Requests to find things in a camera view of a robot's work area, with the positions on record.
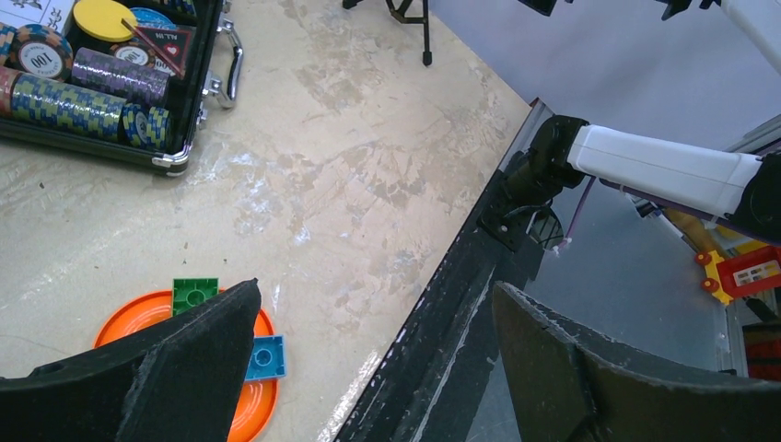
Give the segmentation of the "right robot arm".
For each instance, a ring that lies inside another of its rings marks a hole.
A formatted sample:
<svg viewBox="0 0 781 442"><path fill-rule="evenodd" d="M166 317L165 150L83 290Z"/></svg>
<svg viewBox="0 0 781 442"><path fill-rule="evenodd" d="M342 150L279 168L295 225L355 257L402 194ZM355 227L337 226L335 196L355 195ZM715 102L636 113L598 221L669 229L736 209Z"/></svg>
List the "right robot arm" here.
<svg viewBox="0 0 781 442"><path fill-rule="evenodd" d="M718 151L555 114L542 123L525 163L503 187L513 204L540 206L585 177L762 242L780 243L777 152Z"/></svg>

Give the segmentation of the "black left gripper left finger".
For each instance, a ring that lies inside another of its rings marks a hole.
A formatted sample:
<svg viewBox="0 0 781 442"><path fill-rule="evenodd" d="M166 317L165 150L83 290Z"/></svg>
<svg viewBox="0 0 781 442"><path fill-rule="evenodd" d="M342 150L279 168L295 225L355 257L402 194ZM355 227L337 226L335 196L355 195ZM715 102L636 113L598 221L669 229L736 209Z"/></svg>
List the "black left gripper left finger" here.
<svg viewBox="0 0 781 442"><path fill-rule="evenodd" d="M261 307L255 280L1 382L5 441L224 441Z"/></svg>

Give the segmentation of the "black tripod shock-mount stand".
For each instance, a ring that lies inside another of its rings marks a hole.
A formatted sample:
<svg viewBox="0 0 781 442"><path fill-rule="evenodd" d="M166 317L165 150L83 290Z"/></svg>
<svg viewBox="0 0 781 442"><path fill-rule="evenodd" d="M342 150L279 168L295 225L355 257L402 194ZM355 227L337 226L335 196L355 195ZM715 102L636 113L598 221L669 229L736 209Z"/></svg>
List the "black tripod shock-mount stand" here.
<svg viewBox="0 0 781 442"><path fill-rule="evenodd" d="M385 4L392 18L403 25L421 25L423 28L423 51L422 64L425 67L433 63L433 53L430 41L430 8L429 1L422 0L422 12L420 16L412 17L408 15L409 8L414 0L402 0L397 6L392 0L385 0Z"/></svg>

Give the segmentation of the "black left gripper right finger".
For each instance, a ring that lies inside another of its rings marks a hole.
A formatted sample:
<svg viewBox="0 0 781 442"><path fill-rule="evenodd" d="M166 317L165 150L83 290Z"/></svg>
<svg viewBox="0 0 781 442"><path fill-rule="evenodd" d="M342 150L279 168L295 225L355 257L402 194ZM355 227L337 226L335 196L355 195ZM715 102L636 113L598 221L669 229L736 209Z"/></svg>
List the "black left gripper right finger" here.
<svg viewBox="0 0 781 442"><path fill-rule="evenodd" d="M673 362L499 282L496 335L524 441L776 441L780 385Z"/></svg>

